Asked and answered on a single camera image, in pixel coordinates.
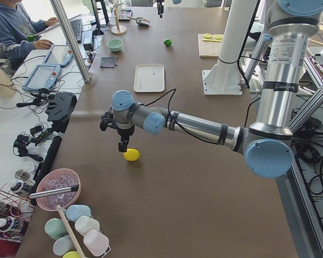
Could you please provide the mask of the yellow lemon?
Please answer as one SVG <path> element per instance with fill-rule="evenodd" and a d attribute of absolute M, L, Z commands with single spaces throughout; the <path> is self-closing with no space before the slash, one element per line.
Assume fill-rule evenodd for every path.
<path fill-rule="evenodd" d="M 127 161 L 137 161 L 140 156 L 140 152 L 134 148 L 128 148 L 127 151 L 123 153 L 123 157 Z"/>

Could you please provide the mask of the green lime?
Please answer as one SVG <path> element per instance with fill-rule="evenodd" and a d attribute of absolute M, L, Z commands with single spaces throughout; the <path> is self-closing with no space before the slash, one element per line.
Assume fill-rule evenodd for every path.
<path fill-rule="evenodd" d="M 165 39 L 164 40 L 164 45 L 167 46 L 167 47 L 171 46 L 172 45 L 172 40 L 171 39 Z"/>

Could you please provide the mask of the beige rabbit tray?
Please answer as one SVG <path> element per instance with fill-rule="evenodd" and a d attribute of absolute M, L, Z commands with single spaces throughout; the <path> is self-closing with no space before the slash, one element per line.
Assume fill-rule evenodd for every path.
<path fill-rule="evenodd" d="M 163 64 L 138 64 L 135 68 L 134 92 L 163 92 L 165 90 L 164 68 Z"/>

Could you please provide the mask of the grey folded cloth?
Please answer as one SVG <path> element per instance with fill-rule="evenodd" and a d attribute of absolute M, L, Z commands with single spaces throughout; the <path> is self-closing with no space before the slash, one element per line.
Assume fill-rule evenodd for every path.
<path fill-rule="evenodd" d="M 115 56 L 101 57 L 100 68 L 114 68 L 117 66 L 117 58 Z"/>

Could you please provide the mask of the pink bowl with ice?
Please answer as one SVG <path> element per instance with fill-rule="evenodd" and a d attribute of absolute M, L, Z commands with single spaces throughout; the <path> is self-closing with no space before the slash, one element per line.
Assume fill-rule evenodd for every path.
<path fill-rule="evenodd" d="M 58 205 L 68 208 L 80 196 L 80 177 L 71 169 L 56 169 L 40 181 L 36 193 L 44 193 L 36 199 L 37 205 L 43 210 L 55 211 Z"/>

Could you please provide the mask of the mint green bowl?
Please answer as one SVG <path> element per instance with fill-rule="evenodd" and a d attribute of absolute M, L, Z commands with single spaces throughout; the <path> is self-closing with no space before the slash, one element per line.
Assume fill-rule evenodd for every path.
<path fill-rule="evenodd" d="M 107 48 L 112 52 L 119 52 L 123 47 L 121 39 L 111 39 L 107 42 Z"/>

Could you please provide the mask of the lower teach pendant tablet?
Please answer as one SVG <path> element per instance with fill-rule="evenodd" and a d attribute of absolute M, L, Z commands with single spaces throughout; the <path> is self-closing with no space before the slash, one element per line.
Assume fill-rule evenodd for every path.
<path fill-rule="evenodd" d="M 25 91 L 38 91 L 39 89 L 52 89 L 61 72 L 58 64 L 40 64 L 26 80 L 22 87 Z"/>

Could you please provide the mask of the teach pendant tablet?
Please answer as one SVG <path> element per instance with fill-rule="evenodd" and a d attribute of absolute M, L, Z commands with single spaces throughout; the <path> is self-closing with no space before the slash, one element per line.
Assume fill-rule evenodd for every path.
<path fill-rule="evenodd" d="M 38 91 L 39 89 L 52 89 L 61 72 L 58 64 L 40 64 L 26 80 L 22 87 L 25 91 Z"/>
<path fill-rule="evenodd" d="M 68 45 L 53 45 L 45 56 L 45 64 L 66 67 L 73 58 L 73 52 Z"/>

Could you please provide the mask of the upper teach pendant tablet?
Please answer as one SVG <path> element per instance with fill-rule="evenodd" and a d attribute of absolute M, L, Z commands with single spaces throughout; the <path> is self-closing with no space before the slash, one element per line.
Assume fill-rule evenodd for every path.
<path fill-rule="evenodd" d="M 73 58 L 73 52 L 68 45 L 53 45 L 45 56 L 45 64 L 66 67 Z"/>

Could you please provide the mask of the blue plastic cup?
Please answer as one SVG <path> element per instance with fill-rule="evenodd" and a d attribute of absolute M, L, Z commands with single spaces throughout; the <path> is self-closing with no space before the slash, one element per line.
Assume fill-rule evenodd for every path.
<path fill-rule="evenodd" d="M 75 222 L 81 216 L 91 217 L 91 209 L 87 205 L 73 204 L 66 211 L 68 220 Z"/>

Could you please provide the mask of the white plastic cup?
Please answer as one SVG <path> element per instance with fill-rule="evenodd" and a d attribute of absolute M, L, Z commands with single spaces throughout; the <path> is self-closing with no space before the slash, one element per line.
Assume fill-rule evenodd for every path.
<path fill-rule="evenodd" d="M 88 216 L 80 216 L 75 221 L 75 229 L 78 231 L 82 236 L 84 236 L 90 230 L 100 230 L 100 223 Z"/>

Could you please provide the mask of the wooden cup holder stick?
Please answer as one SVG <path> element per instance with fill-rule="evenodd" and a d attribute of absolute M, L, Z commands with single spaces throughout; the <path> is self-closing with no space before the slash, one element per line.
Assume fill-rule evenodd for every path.
<path fill-rule="evenodd" d="M 71 240 L 72 240 L 72 243 L 75 246 L 75 249 L 79 254 L 79 257 L 86 258 L 86 256 L 85 256 L 85 254 L 84 254 L 84 252 L 83 252 L 83 250 L 82 250 L 82 248 L 81 248 L 75 234 L 73 233 L 73 230 L 72 230 L 71 226 L 69 225 L 69 222 L 68 222 L 68 220 L 67 220 L 67 218 L 66 218 L 66 216 L 65 216 L 65 214 L 63 212 L 63 209 L 62 209 L 62 207 L 60 205 L 57 205 L 57 212 L 60 215 L 60 218 L 61 218 L 61 220 L 62 220 L 62 222 L 63 222 L 63 224 L 64 224 L 64 226 L 65 226 Z"/>

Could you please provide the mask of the wooden mug tree stand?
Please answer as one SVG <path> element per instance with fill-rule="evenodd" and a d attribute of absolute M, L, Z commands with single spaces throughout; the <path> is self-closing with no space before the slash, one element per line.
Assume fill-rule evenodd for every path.
<path fill-rule="evenodd" d="M 113 35 L 123 35 L 127 32 L 127 28 L 123 25 L 120 24 L 119 22 L 119 15 L 120 15 L 120 11 L 119 11 L 119 7 L 121 7 L 123 5 L 123 2 L 114 4 L 114 18 L 115 18 L 115 26 L 111 27 L 111 33 Z"/>

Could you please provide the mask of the pink plastic cup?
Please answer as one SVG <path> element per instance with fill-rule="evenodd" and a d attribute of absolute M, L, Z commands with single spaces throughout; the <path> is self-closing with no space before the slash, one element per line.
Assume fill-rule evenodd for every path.
<path fill-rule="evenodd" d="M 84 235 L 83 243 L 96 257 L 104 256 L 111 251 L 109 238 L 97 230 L 89 230 Z"/>

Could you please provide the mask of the black keyboard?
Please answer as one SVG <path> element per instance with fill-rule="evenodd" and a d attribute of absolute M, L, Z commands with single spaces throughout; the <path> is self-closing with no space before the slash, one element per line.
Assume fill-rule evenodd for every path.
<path fill-rule="evenodd" d="M 82 19 L 73 19 L 69 21 L 73 34 L 77 42 L 81 42 L 82 37 Z"/>

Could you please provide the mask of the metal scoop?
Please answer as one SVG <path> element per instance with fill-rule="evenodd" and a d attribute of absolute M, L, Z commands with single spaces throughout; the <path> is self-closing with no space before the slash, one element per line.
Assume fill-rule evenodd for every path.
<path fill-rule="evenodd" d="M 145 18 L 143 18 L 143 17 L 136 17 L 136 18 L 134 18 L 132 16 L 129 16 L 129 18 L 132 19 L 132 20 L 134 20 L 137 23 L 137 25 L 139 25 L 139 26 L 147 26 L 147 27 L 151 26 L 150 21 L 147 20 L 147 19 L 145 19 Z"/>

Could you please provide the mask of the green plastic cup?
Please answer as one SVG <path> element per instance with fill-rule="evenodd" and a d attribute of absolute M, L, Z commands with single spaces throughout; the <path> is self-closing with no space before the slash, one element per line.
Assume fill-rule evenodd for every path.
<path fill-rule="evenodd" d="M 45 233 L 52 239 L 58 240 L 59 238 L 68 234 L 68 231 L 61 219 L 52 218 L 48 220 L 44 227 Z"/>

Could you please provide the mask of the grey plastic cup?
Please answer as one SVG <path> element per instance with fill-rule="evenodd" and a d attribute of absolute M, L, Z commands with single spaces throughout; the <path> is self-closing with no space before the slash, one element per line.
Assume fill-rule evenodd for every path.
<path fill-rule="evenodd" d="M 69 235 L 62 236 L 53 244 L 53 253 L 58 256 L 63 256 L 67 252 L 74 250 L 76 250 L 76 248 Z"/>

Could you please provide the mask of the bamboo cutting board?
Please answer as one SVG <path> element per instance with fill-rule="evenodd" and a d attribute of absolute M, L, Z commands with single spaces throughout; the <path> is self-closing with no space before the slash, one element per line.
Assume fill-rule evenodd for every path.
<path fill-rule="evenodd" d="M 204 42 L 202 41 L 202 39 L 204 39 L 203 35 L 204 34 L 198 34 L 199 56 L 201 58 L 218 58 L 223 42 L 223 34 L 219 34 L 222 37 L 222 42 Z M 215 34 L 211 35 L 211 39 L 215 39 Z"/>

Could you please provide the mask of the yellow plastic knife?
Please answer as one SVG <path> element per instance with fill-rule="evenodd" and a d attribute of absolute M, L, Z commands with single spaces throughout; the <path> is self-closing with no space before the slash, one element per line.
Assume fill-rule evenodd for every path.
<path fill-rule="evenodd" d="M 216 40 L 216 39 L 202 39 L 204 42 L 222 42 L 222 40 Z"/>

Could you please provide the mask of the lemon slice upper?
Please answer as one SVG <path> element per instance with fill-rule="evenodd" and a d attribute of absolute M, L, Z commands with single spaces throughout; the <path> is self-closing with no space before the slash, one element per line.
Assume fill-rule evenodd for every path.
<path fill-rule="evenodd" d="M 203 36 L 204 36 L 205 39 L 211 39 L 212 38 L 212 35 L 209 34 L 209 33 L 205 33 Z"/>

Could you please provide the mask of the lemon slice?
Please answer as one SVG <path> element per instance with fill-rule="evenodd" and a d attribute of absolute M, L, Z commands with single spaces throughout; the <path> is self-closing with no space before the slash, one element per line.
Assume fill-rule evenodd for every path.
<path fill-rule="evenodd" d="M 215 34 L 215 35 L 214 35 L 214 38 L 215 38 L 216 40 L 222 40 L 222 37 L 221 37 L 220 35 L 218 35 L 218 34 Z"/>
<path fill-rule="evenodd" d="M 212 35 L 209 34 L 209 33 L 205 33 L 203 36 L 204 36 L 205 39 L 211 39 L 212 38 Z"/>

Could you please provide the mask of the seated person in hoodie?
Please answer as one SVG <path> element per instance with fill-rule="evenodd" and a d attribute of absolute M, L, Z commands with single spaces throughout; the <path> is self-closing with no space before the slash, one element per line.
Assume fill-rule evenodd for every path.
<path fill-rule="evenodd" d="M 53 42 L 49 40 L 40 39 L 30 42 L 27 38 L 58 22 L 56 17 L 47 21 L 32 21 L 21 1 L 0 1 L 0 44 L 10 62 L 11 69 L 17 70 L 31 51 L 50 49 Z"/>

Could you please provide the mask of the lemon slice lower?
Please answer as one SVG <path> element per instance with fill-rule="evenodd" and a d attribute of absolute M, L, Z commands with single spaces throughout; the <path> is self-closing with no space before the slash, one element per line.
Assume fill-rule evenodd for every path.
<path fill-rule="evenodd" d="M 215 34 L 215 35 L 214 35 L 214 38 L 215 38 L 216 40 L 222 40 L 222 37 L 221 37 L 220 35 L 218 35 L 218 34 Z"/>

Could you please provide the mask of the black plastic bracket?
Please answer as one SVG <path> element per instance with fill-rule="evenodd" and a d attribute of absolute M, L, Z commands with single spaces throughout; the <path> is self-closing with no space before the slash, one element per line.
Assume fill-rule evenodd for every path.
<path fill-rule="evenodd" d="M 54 131 L 65 133 L 76 103 L 77 98 L 71 92 L 58 92 L 49 95 L 45 113 L 48 115 L 47 121 L 52 123 Z"/>

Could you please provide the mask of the aluminium frame post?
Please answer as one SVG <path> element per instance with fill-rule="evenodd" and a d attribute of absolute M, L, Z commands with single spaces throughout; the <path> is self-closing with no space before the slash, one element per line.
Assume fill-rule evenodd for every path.
<path fill-rule="evenodd" d="M 60 0 L 50 0 L 50 2 L 54 10 L 54 13 L 56 14 L 56 17 L 59 20 L 59 24 L 61 26 L 62 32 L 64 33 L 66 41 L 71 51 L 73 52 L 73 56 L 74 56 L 76 65 L 78 66 L 79 72 L 84 82 L 88 83 L 91 81 L 91 77 L 84 63 L 84 59 L 78 47 L 78 42 L 76 41 L 76 38 L 74 36 L 71 25 L 69 23 L 68 17 L 65 13 L 64 7 Z"/>

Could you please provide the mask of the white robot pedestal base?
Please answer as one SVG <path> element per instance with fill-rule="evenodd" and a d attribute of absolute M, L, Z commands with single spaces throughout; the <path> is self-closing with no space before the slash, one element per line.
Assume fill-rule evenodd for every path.
<path fill-rule="evenodd" d="M 242 95 L 239 60 L 259 6 L 258 0 L 231 2 L 217 63 L 202 71 L 206 95 Z"/>

